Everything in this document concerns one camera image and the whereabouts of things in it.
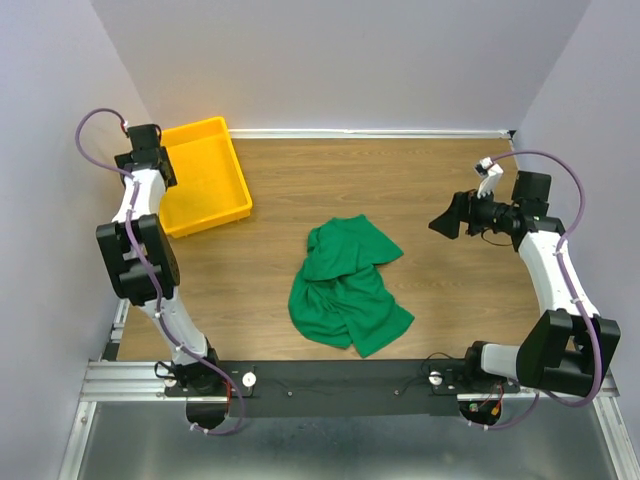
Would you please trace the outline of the green t shirt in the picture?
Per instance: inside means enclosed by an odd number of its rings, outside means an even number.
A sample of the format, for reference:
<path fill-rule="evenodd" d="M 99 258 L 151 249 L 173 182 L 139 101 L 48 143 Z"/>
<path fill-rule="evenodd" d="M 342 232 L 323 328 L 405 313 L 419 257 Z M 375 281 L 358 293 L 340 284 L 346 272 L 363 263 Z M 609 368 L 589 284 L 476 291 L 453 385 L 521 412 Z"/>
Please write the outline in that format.
<path fill-rule="evenodd" d="M 352 347 L 362 358 L 379 352 L 415 319 L 379 271 L 402 256 L 403 250 L 363 214 L 312 229 L 289 295 L 292 324 L 308 340 Z"/>

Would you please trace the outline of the yellow plastic tray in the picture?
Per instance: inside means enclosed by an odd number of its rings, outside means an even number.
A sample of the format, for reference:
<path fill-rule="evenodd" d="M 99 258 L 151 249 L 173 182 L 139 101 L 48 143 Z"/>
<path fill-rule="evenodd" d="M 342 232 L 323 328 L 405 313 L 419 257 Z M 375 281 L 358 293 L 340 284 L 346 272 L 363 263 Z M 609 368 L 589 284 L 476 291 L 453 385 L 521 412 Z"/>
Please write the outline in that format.
<path fill-rule="evenodd" d="M 253 201 L 224 118 L 167 129 L 162 145 L 177 178 L 160 204 L 166 234 L 185 237 L 250 216 Z"/>

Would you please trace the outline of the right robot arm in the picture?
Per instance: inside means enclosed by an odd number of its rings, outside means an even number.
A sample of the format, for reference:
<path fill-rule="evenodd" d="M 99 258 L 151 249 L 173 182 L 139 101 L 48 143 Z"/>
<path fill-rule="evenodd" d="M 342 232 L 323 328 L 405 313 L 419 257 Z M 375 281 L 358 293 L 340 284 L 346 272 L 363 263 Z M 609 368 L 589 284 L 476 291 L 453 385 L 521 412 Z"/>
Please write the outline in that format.
<path fill-rule="evenodd" d="M 474 342 L 459 370 L 461 382 L 480 392 L 503 377 L 545 393 L 589 398 L 607 373 L 619 326 L 588 299 L 569 257 L 564 226 L 547 214 L 550 175 L 518 172 L 508 203 L 494 198 L 500 177 L 499 167 L 490 168 L 478 189 L 455 193 L 429 227 L 449 239 L 487 231 L 508 235 L 531 277 L 540 318 L 519 346 Z"/>

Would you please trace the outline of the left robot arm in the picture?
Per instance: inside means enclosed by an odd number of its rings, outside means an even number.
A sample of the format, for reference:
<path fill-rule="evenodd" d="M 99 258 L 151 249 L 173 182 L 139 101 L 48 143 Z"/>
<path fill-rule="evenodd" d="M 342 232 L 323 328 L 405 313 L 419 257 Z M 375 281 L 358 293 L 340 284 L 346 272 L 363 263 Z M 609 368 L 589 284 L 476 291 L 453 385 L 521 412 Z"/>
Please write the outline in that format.
<path fill-rule="evenodd" d="M 159 207 L 177 185 L 162 131 L 155 124 L 126 127 L 131 150 L 115 157 L 124 195 L 111 222 L 96 239 L 116 295 L 138 307 L 155 324 L 172 350 L 159 377 L 186 392 L 212 395 L 223 385 L 217 354 L 195 327 L 178 287 L 176 256 L 161 225 Z"/>

